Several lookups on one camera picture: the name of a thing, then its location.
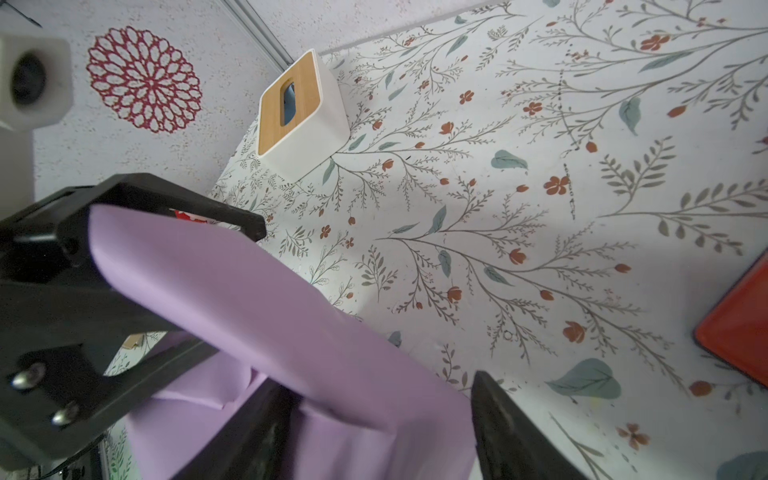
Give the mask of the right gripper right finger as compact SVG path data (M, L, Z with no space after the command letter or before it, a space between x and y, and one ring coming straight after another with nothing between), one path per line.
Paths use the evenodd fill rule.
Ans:
M485 371L471 388L472 424L485 479L583 479L574 466Z

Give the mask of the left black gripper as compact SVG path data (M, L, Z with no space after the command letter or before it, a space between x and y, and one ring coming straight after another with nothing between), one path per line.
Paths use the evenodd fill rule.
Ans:
M198 215L235 225L254 242L267 234L262 216L149 173L67 187L2 221L3 470L74 455L217 352L190 339L118 375L96 372L106 368L128 336L174 328L99 273L88 240L89 211L96 204Z

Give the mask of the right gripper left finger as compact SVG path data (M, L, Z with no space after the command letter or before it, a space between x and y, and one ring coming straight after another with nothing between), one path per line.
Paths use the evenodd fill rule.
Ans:
M175 478L278 479L296 406L293 391L273 380L264 381Z

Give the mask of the pink wrapping paper sheet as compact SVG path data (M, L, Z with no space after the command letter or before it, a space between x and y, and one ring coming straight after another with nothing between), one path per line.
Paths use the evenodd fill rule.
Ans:
M468 399L245 235L91 209L92 258L119 293L237 361L255 393L303 398L289 479L466 479Z

